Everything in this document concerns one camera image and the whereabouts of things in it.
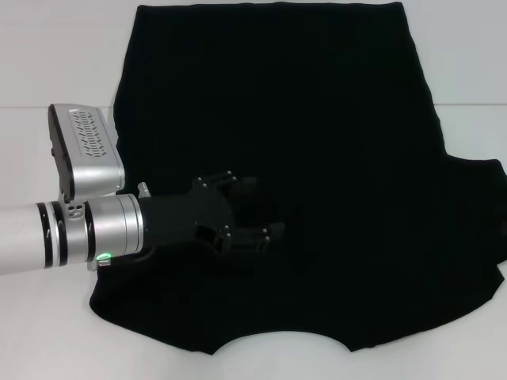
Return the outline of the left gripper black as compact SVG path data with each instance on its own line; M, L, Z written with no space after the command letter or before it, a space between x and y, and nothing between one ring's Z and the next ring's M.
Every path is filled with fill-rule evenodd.
M234 176L230 171L197 177L183 194L140 196L143 247L159 248L202 241L217 253L263 253L284 236L285 223L234 227L227 196L245 199L256 195L256 177Z

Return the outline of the black t-shirt with white print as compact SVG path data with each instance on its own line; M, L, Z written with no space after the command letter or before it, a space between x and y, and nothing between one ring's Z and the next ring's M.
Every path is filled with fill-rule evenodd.
M125 189L256 177L237 224L284 222L263 253L192 241L98 271L99 317L213 354L260 333L350 351L491 300L507 260L507 174L447 153L405 10L140 6L113 116Z

